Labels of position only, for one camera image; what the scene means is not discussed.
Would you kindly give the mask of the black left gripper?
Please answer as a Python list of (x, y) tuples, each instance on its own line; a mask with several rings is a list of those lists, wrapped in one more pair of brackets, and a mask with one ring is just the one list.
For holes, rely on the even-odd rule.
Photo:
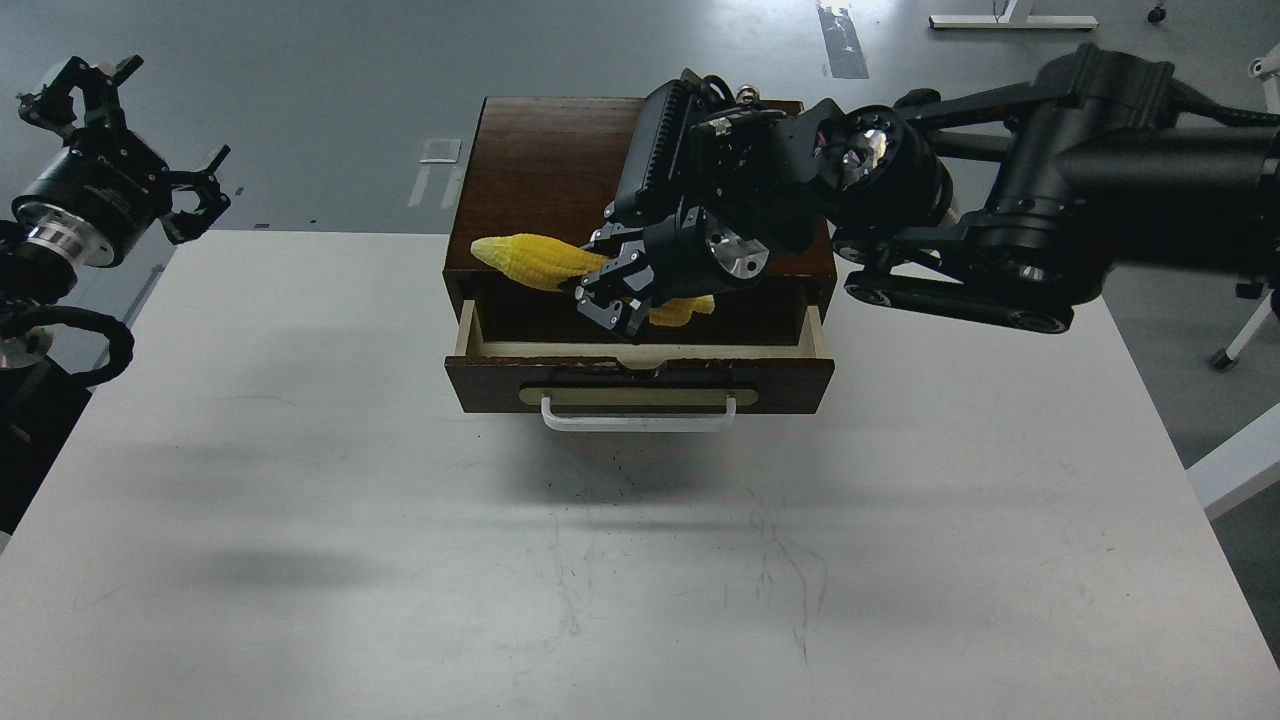
[[(205, 168), (170, 170), (127, 126), (119, 87), (142, 65), (140, 55), (92, 67), (72, 56), (54, 67), (31, 94), (20, 94), (18, 117), (58, 136), (64, 147), (23, 193), (12, 201), (15, 219), (32, 225), (55, 209), (91, 225), (105, 250), (91, 266), (119, 266), (142, 234), (160, 218), (173, 246), (202, 237), (230, 208), (216, 172), (230, 155), (228, 145)], [(193, 193), (193, 210), (172, 209), (172, 193)]]

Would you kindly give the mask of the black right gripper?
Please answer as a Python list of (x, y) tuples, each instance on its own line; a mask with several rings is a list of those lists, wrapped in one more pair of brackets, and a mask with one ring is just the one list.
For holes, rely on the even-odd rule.
[(745, 290), (826, 242), (835, 118), (832, 100), (787, 111), (690, 69), (650, 92), (605, 224), (579, 246), (604, 260), (573, 278), (579, 313), (643, 338), (653, 301)]

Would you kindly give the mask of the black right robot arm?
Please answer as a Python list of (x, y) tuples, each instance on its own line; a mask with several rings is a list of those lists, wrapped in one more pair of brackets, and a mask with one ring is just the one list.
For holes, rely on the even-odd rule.
[(620, 252), (558, 287), (631, 342), (667, 301), (754, 286), (822, 220), (865, 304), (1059, 334), (1116, 263), (1276, 290), (1277, 117), (1093, 44), (1018, 85), (797, 115), (686, 70), (645, 99), (604, 218)]

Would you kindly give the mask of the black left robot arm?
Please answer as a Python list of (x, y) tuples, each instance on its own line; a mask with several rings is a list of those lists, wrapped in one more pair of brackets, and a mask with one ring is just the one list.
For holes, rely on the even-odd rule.
[(229, 147), (177, 170), (134, 131), (120, 87), (140, 55), (54, 67), (19, 97), (19, 117), (60, 149), (3, 222), (3, 537), (10, 538), (96, 386), (134, 356), (119, 318), (65, 304), (79, 270), (123, 264), (154, 224), (173, 245), (204, 236), (230, 208), (218, 169)]

